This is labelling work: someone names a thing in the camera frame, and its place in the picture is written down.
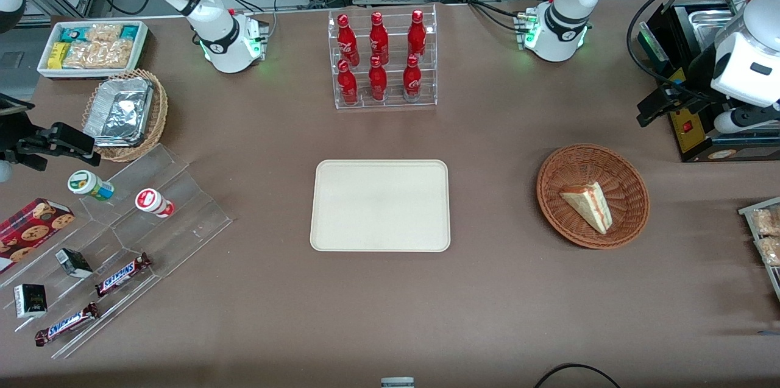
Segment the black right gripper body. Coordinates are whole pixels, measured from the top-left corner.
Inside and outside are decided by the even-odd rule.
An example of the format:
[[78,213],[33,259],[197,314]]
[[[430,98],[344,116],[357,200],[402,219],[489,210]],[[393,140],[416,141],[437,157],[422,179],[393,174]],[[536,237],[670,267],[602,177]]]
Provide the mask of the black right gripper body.
[[39,153],[48,150],[43,128],[33,125],[24,111],[1,117],[1,161],[44,171],[48,161]]

